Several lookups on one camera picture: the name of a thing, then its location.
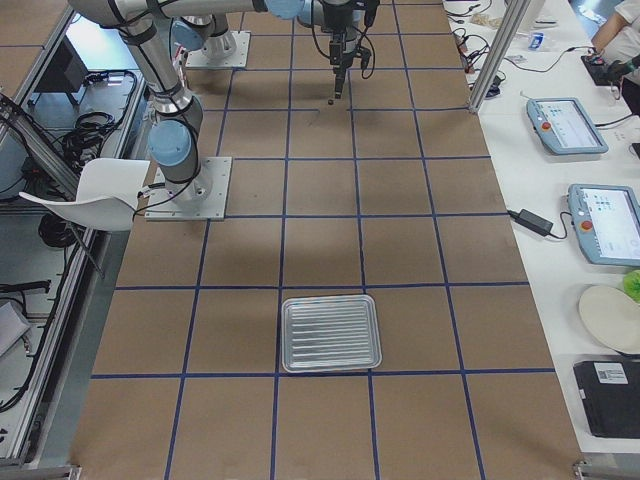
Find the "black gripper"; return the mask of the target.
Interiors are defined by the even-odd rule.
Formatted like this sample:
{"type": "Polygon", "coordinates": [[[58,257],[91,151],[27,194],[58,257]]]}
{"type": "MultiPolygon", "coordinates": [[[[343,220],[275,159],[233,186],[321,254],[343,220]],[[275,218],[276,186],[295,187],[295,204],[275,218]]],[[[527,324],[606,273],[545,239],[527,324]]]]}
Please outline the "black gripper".
{"type": "Polygon", "coordinates": [[[353,64],[355,56],[356,30],[346,27],[343,30],[332,30],[329,41],[330,65],[334,73],[334,98],[343,95],[345,72],[353,64]]]}

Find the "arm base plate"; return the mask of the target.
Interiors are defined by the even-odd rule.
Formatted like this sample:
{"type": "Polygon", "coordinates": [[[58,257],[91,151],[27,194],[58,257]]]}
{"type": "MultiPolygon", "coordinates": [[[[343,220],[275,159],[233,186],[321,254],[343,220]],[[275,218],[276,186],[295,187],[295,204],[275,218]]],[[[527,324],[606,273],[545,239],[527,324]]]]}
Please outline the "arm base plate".
{"type": "Polygon", "coordinates": [[[160,168],[156,168],[154,182],[165,186],[150,193],[150,208],[144,211],[149,221],[223,221],[226,213],[231,157],[204,157],[200,172],[189,186],[166,182],[160,168]]]}
{"type": "Polygon", "coordinates": [[[243,69],[247,65],[251,33],[227,31],[211,36],[200,50],[191,51],[186,68],[192,70],[243,69]]]}

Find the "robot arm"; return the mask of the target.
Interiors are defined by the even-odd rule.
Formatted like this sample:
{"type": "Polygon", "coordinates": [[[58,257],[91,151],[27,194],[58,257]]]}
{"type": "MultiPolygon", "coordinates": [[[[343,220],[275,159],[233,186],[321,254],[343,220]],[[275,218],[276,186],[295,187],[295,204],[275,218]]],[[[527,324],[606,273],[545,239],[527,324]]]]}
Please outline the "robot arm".
{"type": "Polygon", "coordinates": [[[222,34],[226,15],[268,12],[282,20],[302,13],[302,1],[71,1],[69,5],[100,27],[115,30],[151,91],[157,120],[148,148],[164,176],[168,198],[187,202],[208,190],[197,151],[202,107],[181,80],[158,35],[156,20],[174,20],[185,31],[179,44],[199,50],[222,34]]]}
{"type": "Polygon", "coordinates": [[[375,70],[375,48],[368,38],[379,1],[305,1],[298,22],[311,31],[316,50],[333,70],[334,98],[341,99],[348,69],[360,60],[363,79],[375,70]]]}

